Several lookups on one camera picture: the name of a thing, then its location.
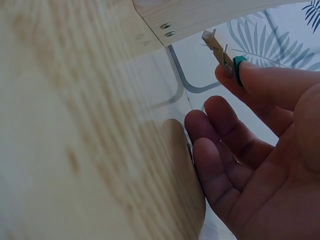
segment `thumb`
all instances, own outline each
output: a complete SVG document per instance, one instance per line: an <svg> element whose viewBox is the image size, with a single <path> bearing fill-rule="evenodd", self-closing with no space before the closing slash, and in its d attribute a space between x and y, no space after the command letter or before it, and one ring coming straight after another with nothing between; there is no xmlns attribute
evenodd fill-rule
<svg viewBox="0 0 320 240"><path fill-rule="evenodd" d="M245 90L255 99L290 111L308 89L320 83L320 72L261 68L247 61L240 64L239 74Z"/></svg>

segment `wooden beam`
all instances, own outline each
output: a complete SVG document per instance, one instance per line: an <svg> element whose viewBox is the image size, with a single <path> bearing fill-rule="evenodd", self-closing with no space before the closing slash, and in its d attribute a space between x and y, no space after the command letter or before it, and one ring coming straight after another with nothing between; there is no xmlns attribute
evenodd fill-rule
<svg viewBox="0 0 320 240"><path fill-rule="evenodd" d="M164 46L229 20L301 0L133 0L135 8ZM171 23L171 27L161 26ZM167 37L169 32L175 35Z"/></svg>

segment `wood grain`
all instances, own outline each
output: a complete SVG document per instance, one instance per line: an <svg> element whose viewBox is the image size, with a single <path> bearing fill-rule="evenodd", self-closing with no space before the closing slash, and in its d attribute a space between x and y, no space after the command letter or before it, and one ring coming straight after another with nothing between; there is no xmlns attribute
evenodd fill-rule
<svg viewBox="0 0 320 240"><path fill-rule="evenodd" d="M196 239L191 107L132 2L0 0L0 33L0 239Z"/></svg>
<svg viewBox="0 0 320 240"><path fill-rule="evenodd" d="M133 0L137 12L164 46L224 22L301 0ZM161 25L172 23L167 29ZM175 35L166 37L166 33Z"/></svg>

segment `screw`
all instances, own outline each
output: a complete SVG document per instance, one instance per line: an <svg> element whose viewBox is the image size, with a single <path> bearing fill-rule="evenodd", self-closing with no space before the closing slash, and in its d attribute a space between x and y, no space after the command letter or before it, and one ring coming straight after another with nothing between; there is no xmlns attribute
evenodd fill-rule
<svg viewBox="0 0 320 240"><path fill-rule="evenodd" d="M170 28L172 26L172 24L170 23L170 22L168 22L168 23L165 23L165 24L163 24L163 25L161 25L161 29L168 29L168 28Z"/></svg>
<svg viewBox="0 0 320 240"><path fill-rule="evenodd" d="M170 32L168 32L165 36L166 36L167 38L169 38L169 37L172 37L172 36L175 35L175 34L176 34L175 31L170 31Z"/></svg>

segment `green ring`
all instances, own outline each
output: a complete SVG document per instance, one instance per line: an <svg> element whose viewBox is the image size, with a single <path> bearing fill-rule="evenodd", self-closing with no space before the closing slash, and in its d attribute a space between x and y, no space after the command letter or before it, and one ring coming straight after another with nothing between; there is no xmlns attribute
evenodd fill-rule
<svg viewBox="0 0 320 240"><path fill-rule="evenodd" d="M247 61L247 59L246 59L244 56L236 56L236 57L233 59L235 78L236 78L237 83L238 83L241 87L243 87L244 85L243 85L242 82L241 82L239 70L240 70L240 64L241 64L243 61Z"/></svg>

